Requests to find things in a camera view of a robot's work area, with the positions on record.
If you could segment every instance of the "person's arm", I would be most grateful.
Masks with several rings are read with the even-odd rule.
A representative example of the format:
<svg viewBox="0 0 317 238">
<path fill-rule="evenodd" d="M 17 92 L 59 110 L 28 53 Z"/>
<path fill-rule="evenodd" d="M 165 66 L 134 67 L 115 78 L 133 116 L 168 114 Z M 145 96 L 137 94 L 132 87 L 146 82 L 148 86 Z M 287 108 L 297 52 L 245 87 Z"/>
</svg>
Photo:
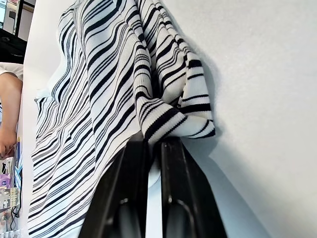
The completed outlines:
<svg viewBox="0 0 317 238">
<path fill-rule="evenodd" d="M 11 73 L 0 75 L 2 122 L 0 126 L 0 154 L 8 155 L 16 144 L 16 124 L 19 118 L 22 82 Z"/>
</svg>

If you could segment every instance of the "black and white striped garment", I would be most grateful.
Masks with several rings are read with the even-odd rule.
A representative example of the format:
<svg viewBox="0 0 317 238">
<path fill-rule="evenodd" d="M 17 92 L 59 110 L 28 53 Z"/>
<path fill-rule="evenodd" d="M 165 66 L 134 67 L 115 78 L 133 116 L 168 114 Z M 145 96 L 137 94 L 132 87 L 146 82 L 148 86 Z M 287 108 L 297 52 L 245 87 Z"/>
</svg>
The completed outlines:
<svg viewBox="0 0 317 238">
<path fill-rule="evenodd" d="M 80 0 L 61 17 L 65 72 L 39 109 L 32 238 L 77 237 L 111 159 L 140 131 L 214 135 L 201 62 L 157 0 Z"/>
</svg>

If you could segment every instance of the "hand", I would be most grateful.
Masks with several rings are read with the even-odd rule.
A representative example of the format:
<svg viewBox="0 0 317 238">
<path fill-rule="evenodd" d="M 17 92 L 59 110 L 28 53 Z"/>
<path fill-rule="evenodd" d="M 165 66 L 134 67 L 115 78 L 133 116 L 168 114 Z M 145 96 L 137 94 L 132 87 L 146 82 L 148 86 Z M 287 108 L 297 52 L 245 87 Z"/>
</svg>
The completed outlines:
<svg viewBox="0 0 317 238">
<path fill-rule="evenodd" d="M 15 131 L 8 130 L 0 126 L 0 154 L 1 159 L 5 159 L 14 154 L 14 145 L 16 144 Z"/>
</svg>

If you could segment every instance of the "white shirt sleeve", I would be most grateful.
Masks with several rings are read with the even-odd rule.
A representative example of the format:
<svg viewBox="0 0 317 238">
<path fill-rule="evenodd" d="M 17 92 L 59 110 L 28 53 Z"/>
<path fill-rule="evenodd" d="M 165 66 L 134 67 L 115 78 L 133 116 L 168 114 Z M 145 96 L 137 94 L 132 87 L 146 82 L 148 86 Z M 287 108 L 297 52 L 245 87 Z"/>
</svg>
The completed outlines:
<svg viewBox="0 0 317 238">
<path fill-rule="evenodd" d="M 13 73 L 18 79 L 23 81 L 23 65 L 22 64 L 0 62 L 0 75 L 3 73 Z"/>
</svg>

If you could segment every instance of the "ribbed knit fabric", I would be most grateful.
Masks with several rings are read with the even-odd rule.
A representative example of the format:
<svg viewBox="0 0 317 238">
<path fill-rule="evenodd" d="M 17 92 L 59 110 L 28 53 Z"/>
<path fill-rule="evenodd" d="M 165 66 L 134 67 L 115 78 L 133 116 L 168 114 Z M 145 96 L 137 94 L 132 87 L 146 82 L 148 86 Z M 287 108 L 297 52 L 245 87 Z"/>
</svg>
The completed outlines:
<svg viewBox="0 0 317 238">
<path fill-rule="evenodd" d="M 62 15 L 65 73 L 39 108 L 32 238 L 77 237 L 131 135 L 214 135 L 201 62 L 157 0 L 83 0 Z"/>
</svg>

